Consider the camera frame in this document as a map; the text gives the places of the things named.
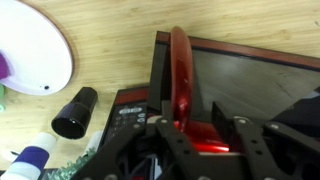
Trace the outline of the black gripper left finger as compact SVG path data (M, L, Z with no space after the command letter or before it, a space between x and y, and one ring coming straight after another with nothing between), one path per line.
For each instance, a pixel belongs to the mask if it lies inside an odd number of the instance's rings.
M175 113L170 101L162 102L156 128L170 154L158 156L162 168L158 180L240 180L239 157L229 152L215 128L189 121L185 111Z

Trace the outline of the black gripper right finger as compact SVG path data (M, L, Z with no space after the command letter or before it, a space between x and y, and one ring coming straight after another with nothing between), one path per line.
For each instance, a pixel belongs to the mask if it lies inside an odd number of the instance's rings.
M239 152L252 180L320 180L320 144L283 123L256 123L213 102L211 120L231 152Z

